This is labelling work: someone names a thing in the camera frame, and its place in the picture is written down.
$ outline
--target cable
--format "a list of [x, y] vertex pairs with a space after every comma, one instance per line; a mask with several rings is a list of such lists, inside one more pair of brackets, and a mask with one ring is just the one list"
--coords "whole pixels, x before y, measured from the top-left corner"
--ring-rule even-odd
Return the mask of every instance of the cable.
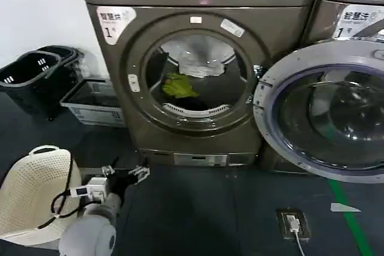
[[[60, 206], [59, 206], [59, 209], [57, 211], [57, 214], [60, 214], [61, 211], [63, 210], [64, 208], [64, 204], [65, 204], [65, 201], [67, 200], [67, 196], [66, 193], [70, 187], [70, 182], [71, 182], [71, 177], [72, 177], [72, 168], [73, 168], [73, 158], [71, 157], [71, 161], [70, 161], [70, 168], [69, 168], [69, 171], [68, 171], [68, 176], [67, 176], [67, 181], [65, 182], [65, 188], [64, 188], [64, 191], [61, 192], [59, 195], [57, 195], [51, 202], [51, 206], [50, 206], [50, 209], [51, 209], [51, 212], [52, 213], [55, 213], [55, 209], [54, 209], [54, 205], [55, 205], [55, 202], [56, 200], [60, 197], [60, 196], [63, 196], [61, 202], [60, 202]], [[50, 218], [47, 222], [45, 222], [43, 225], [40, 225], [37, 227], [37, 229], [43, 229], [43, 228], [46, 228], [48, 225], [52, 224], [54, 221], [56, 220], [56, 217], [52, 217]]]
[[293, 233], [295, 234], [296, 243], [298, 244], [298, 247], [299, 247], [301, 256], [305, 256], [304, 251], [302, 250], [302, 247], [301, 247], [301, 243], [300, 243], [300, 239], [299, 239], [299, 235], [298, 235], [299, 232], [298, 232], [298, 231], [295, 231], [295, 232], [293, 232]]
[[62, 219], [62, 218], [68, 218], [68, 217], [72, 216], [73, 214], [75, 214], [76, 212], [78, 212], [78, 211], [84, 209], [86, 206], [88, 206], [88, 205], [90, 205], [90, 204], [100, 204], [100, 203], [101, 203], [101, 201], [99, 201], [99, 200], [90, 201], [90, 202], [88, 202], [88, 203], [86, 203], [86, 204], [80, 205], [78, 208], [72, 210], [72, 211], [71, 211], [70, 213], [68, 213], [68, 214], [59, 215], [58, 218], [61, 218], [61, 219]]
[[287, 215], [287, 220], [289, 223], [289, 231], [291, 231], [295, 235], [296, 243], [298, 244], [298, 247], [300, 249], [301, 256], [305, 256], [299, 239], [300, 220], [294, 215]]

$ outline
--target white laundry basket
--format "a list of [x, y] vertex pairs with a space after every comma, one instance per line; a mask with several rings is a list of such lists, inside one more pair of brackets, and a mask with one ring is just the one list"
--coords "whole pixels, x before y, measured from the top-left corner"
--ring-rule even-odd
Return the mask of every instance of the white laundry basket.
[[[37, 153], [47, 149], [51, 151]], [[32, 246], [61, 237], [76, 214], [56, 219], [46, 228], [37, 227], [53, 217], [50, 204], [65, 189], [70, 163], [69, 151], [45, 145], [35, 148], [12, 166], [0, 188], [0, 239]], [[73, 161], [69, 187], [80, 185], [80, 171]], [[69, 213], [78, 206], [78, 198], [67, 198], [61, 213]]]

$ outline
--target green cloth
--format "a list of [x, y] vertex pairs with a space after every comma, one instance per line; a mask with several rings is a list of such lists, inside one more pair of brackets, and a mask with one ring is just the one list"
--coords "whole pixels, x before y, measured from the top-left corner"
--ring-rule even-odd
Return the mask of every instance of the green cloth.
[[188, 81], [188, 77], [178, 73], [169, 73], [161, 88], [164, 93], [176, 98], [199, 96], [199, 94], [193, 91], [192, 85], [190, 85]]

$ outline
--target plastic basket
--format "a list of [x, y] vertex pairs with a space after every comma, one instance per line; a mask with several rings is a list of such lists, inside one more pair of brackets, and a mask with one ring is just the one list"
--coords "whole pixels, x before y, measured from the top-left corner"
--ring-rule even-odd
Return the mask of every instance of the plastic basket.
[[125, 127], [122, 110], [111, 82], [83, 79], [60, 101], [81, 123]]
[[0, 90], [25, 112], [53, 119], [60, 99], [77, 83], [73, 64], [82, 57], [69, 47], [47, 46], [0, 70]]
[[[47, 149], [53, 150], [37, 153]], [[65, 189], [70, 162], [69, 151], [48, 145], [35, 148], [12, 166], [0, 188], [0, 239], [31, 246], [61, 237], [76, 214], [56, 219], [41, 230], [37, 227], [53, 216], [50, 204]], [[70, 187], [80, 185], [80, 171], [73, 161]], [[78, 206], [78, 198], [67, 198], [62, 214]]]

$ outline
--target green floor line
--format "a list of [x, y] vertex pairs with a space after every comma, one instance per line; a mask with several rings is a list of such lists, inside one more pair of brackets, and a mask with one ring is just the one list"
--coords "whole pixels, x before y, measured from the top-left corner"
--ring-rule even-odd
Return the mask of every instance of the green floor line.
[[[328, 180], [328, 183], [332, 189], [332, 192], [335, 195], [336, 201], [344, 205], [349, 205], [348, 199], [344, 195], [340, 182], [335, 180]], [[343, 212], [343, 214], [347, 222], [347, 225], [352, 232], [353, 238], [355, 238], [355, 242], [360, 250], [361, 255], [373, 256], [373, 252], [368, 244], [367, 238], [365, 237], [363, 231], [361, 230], [354, 212]]]

